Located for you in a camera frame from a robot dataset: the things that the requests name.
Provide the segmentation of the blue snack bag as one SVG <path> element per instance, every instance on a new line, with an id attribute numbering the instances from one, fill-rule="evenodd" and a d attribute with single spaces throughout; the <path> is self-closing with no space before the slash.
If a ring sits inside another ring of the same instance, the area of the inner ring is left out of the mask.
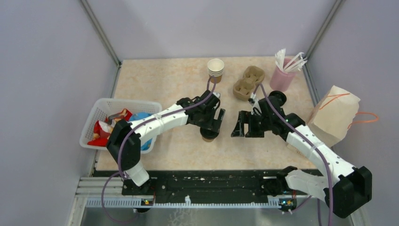
<path id="1" fill-rule="evenodd" d="M 128 122 L 131 123 L 132 121 L 142 121 L 143 119 L 145 119 L 149 116 L 151 116 L 151 114 L 146 113 L 146 112 L 138 112 L 138 113 L 133 114 L 128 119 Z M 156 137 L 149 139 L 145 143 L 142 143 L 141 153 L 143 153 L 143 154 L 149 153 L 153 149 L 155 141 L 156 141 Z"/>

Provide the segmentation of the red snack bag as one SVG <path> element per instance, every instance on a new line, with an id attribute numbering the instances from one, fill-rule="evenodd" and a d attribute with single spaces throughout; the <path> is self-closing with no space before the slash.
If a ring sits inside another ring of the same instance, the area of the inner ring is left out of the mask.
<path id="1" fill-rule="evenodd" d="M 110 115 L 104 121 L 96 121 L 93 128 L 93 136 L 88 145 L 106 147 L 108 139 L 116 125 L 122 119 L 129 120 L 133 114 L 126 108 L 121 112 Z"/>

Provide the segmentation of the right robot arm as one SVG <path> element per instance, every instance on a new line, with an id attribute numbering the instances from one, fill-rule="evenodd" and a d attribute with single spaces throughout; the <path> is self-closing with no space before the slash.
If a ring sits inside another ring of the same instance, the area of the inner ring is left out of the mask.
<path id="1" fill-rule="evenodd" d="M 271 195 L 301 191 L 324 201 L 332 212 L 345 218 L 372 199 L 372 173 L 355 167 L 332 151 L 295 113 L 285 114 L 287 97 L 280 91 L 248 99 L 251 111 L 240 111 L 231 137 L 262 138 L 270 131 L 296 148 L 316 166 L 321 175 L 288 166 L 276 175 Z"/>

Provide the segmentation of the pink straw holder cup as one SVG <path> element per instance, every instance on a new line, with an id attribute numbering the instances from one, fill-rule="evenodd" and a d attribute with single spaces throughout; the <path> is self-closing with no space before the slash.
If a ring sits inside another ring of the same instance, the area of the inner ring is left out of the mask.
<path id="1" fill-rule="evenodd" d="M 270 87 L 273 90 L 285 92 L 288 90 L 291 82 L 296 76 L 296 72 L 286 73 L 276 66 L 270 81 Z"/>

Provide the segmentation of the brown pulp cup carrier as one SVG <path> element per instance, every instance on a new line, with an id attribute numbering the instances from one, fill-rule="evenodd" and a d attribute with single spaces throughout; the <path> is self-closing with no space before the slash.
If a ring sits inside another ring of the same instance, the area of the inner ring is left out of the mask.
<path id="1" fill-rule="evenodd" d="M 265 78 L 265 71 L 257 66 L 248 66 L 241 79 L 233 85 L 233 95 L 242 101 L 247 101 L 255 91 L 257 85 Z"/>

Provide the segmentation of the stack of paper cups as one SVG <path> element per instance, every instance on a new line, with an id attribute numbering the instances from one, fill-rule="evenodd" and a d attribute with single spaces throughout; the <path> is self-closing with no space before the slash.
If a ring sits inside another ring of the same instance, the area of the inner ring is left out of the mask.
<path id="1" fill-rule="evenodd" d="M 223 60 L 219 58 L 214 58 L 208 61 L 207 71 L 212 83 L 217 84 L 222 80 L 223 70 Z"/>

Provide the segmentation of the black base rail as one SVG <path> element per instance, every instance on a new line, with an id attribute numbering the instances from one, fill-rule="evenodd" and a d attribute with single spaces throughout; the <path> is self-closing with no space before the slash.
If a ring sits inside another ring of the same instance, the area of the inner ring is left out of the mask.
<path id="1" fill-rule="evenodd" d="M 178 170 L 149 171 L 149 180 L 136 185 L 123 181 L 123 196 L 153 195 L 155 203 L 266 204 L 279 195 L 307 194 L 288 187 L 283 176 L 290 167 L 270 170 Z"/>

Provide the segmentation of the black lid stack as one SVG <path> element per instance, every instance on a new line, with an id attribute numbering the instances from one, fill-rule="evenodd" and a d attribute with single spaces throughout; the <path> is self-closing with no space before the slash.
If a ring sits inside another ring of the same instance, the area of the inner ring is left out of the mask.
<path id="1" fill-rule="evenodd" d="M 286 95 L 283 92 L 278 91 L 278 90 L 272 91 L 269 94 L 269 97 L 276 99 L 280 106 L 283 106 L 287 101 Z"/>

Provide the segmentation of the white plastic basket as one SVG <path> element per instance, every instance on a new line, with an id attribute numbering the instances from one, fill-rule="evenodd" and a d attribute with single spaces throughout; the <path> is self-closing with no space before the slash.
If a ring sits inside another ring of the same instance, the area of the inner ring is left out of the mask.
<path id="1" fill-rule="evenodd" d="M 104 121 L 108 116 L 121 112 L 125 108 L 131 113 L 146 112 L 149 114 L 155 114 L 162 111 L 162 105 L 158 102 L 101 98 L 94 103 L 88 115 L 80 136 L 80 145 L 84 148 L 106 151 L 106 147 L 88 144 L 88 142 L 93 138 L 95 123 L 97 121 Z"/>

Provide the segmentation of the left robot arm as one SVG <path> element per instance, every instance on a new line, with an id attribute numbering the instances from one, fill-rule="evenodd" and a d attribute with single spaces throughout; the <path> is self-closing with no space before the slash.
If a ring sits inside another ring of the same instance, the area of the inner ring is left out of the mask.
<path id="1" fill-rule="evenodd" d="M 169 129 L 187 124 L 198 126 L 203 137 L 209 135 L 211 139 L 216 138 L 225 113 L 220 103 L 220 93 L 206 90 L 200 97 L 182 98 L 166 110 L 147 118 L 117 122 L 106 149 L 118 164 L 121 177 L 132 180 L 137 193 L 148 193 L 151 182 L 141 162 L 141 146 Z"/>

